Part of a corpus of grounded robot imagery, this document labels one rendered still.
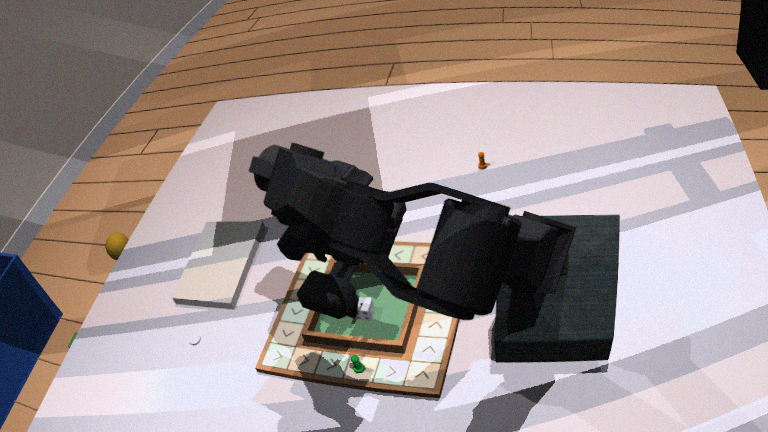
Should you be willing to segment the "white die with black pips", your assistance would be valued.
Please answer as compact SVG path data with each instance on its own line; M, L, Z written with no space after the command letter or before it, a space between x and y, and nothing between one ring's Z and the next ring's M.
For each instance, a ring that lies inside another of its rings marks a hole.
M371 297L359 297L356 320L372 320L375 310Z

